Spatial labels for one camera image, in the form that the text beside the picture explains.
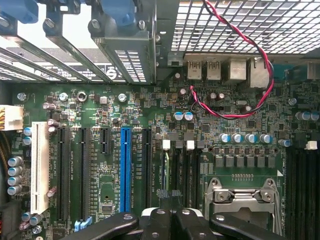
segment white pci slot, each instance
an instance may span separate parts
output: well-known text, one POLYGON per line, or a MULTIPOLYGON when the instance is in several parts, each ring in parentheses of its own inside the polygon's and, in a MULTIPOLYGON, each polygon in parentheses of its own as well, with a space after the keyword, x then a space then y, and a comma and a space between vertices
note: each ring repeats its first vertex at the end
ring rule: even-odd
POLYGON ((45 121, 32 122, 31 214, 42 214, 49 207, 49 132, 45 121))

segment blue pcie slot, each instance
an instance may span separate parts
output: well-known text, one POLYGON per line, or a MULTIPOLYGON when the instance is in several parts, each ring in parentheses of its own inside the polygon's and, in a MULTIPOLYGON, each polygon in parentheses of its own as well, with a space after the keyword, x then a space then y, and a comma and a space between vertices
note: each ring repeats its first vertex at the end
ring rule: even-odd
POLYGON ((120 212, 131 210, 131 128, 121 128, 120 212))

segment metal mesh grille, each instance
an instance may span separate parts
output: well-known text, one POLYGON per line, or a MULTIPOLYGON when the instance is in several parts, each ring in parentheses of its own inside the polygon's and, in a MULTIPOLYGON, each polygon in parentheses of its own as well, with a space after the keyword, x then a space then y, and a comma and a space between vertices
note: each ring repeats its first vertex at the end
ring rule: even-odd
MULTIPOLYGON (((211 1, 218 13, 271 54, 306 54, 320 44, 320 0, 211 1)), ((209 15, 202 1, 181 1, 172 51, 257 53, 209 15)))

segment pcie slot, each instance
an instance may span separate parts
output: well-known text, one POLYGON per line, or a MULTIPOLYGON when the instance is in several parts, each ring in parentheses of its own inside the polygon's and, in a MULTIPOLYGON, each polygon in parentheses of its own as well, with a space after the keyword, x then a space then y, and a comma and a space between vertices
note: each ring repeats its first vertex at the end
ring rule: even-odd
POLYGON ((70 192, 70 128, 59 127, 57 130, 57 219, 66 221, 69 216, 70 192))
POLYGON ((100 129, 100 152, 102 154, 111 153, 111 128, 104 127, 100 129))
POLYGON ((131 210, 131 128, 121 128, 120 212, 131 210))
POLYGON ((142 129, 142 206, 151 208, 152 193, 152 130, 142 129))
POLYGON ((78 130, 78 190, 79 190, 79 208, 77 218, 79 221, 86 221, 89 217, 90 209, 90 146, 91 130, 90 128, 80 128, 78 130))
POLYGON ((30 211, 42 214, 49 207, 49 132, 45 121, 32 122, 30 211))

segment black pcie slot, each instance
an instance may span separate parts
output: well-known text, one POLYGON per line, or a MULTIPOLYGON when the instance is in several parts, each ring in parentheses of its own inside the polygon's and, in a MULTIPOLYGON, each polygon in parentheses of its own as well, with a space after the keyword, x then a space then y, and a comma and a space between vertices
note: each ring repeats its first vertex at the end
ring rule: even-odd
POLYGON ((90 208, 90 146, 91 130, 90 128, 80 128, 78 131, 78 190, 79 190, 79 208, 77 218, 79 221, 85 221, 89 215, 90 208))
POLYGON ((152 198, 152 130, 142 129, 142 206, 151 208, 152 198))
POLYGON ((56 217, 66 221, 69 216, 70 194, 70 128, 59 127, 57 130, 57 200, 56 217))
POLYGON ((103 127, 100 129, 100 152, 102 154, 111 153, 111 128, 103 127))

